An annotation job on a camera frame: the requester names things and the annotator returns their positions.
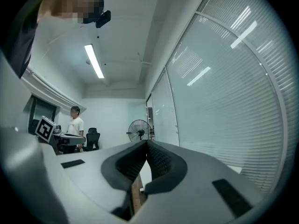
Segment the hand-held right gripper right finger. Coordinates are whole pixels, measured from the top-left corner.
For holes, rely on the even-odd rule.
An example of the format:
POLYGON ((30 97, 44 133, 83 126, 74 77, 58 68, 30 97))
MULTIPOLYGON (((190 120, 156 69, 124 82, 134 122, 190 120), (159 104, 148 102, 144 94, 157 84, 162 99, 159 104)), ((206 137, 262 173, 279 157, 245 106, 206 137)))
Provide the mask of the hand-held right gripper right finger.
POLYGON ((218 159, 175 145, 148 141, 152 181, 132 224, 230 224, 263 194, 218 159))

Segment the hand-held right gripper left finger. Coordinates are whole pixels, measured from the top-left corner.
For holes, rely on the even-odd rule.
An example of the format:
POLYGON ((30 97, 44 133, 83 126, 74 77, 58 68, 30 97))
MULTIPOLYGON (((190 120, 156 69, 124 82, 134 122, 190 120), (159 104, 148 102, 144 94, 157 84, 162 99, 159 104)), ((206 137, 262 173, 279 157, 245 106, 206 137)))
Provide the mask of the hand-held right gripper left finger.
POLYGON ((146 161, 147 143, 64 154, 58 162, 80 191, 109 213, 130 220, 134 215, 132 184, 146 161))

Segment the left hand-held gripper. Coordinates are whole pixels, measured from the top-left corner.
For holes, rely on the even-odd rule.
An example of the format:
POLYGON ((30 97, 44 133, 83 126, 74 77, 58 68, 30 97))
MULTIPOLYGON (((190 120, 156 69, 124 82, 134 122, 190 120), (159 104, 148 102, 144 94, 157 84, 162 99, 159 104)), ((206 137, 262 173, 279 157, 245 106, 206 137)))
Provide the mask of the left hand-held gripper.
POLYGON ((39 120, 35 134, 45 142, 50 142, 51 138, 58 136, 58 144, 65 146, 84 144, 86 140, 84 136, 62 133, 61 126, 45 116, 39 120))

